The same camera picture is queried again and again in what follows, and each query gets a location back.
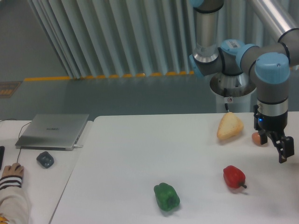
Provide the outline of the striped sleeve forearm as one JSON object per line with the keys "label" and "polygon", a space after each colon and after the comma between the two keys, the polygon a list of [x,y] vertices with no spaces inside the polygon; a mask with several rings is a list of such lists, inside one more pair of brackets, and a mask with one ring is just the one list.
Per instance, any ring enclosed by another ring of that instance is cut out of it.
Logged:
{"label": "striped sleeve forearm", "polygon": [[28,224],[29,203],[21,188],[22,177],[9,175],[0,180],[0,223]]}

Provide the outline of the person's hand on mouse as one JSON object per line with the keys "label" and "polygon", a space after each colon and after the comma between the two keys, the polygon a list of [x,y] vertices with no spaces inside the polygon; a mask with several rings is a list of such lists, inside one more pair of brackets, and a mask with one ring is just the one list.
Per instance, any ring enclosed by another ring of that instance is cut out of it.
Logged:
{"label": "person's hand on mouse", "polygon": [[24,167],[19,163],[5,166],[3,169],[2,178],[9,176],[22,178],[24,176]]}

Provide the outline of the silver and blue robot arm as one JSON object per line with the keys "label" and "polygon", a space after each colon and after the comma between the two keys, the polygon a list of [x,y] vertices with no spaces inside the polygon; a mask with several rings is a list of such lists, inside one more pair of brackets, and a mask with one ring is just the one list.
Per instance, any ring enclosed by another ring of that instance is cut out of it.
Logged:
{"label": "silver and blue robot arm", "polygon": [[261,144],[271,140],[279,162],[294,155],[294,141],[284,129],[288,117],[290,68],[299,63],[299,27],[276,0],[252,0],[250,5],[276,43],[258,47],[239,40],[216,45],[218,13],[222,0],[193,0],[196,48],[190,55],[194,73],[218,74],[211,89],[224,97],[239,97],[256,90],[254,129]]}

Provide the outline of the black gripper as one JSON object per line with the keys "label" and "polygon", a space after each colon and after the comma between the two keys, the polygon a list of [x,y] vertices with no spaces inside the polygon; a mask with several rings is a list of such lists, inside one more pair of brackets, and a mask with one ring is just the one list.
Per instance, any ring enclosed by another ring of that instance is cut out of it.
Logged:
{"label": "black gripper", "polygon": [[278,151],[279,163],[294,155],[294,140],[285,136],[288,110],[282,104],[256,104],[254,105],[254,129],[258,131],[260,144],[264,145],[271,139]]}

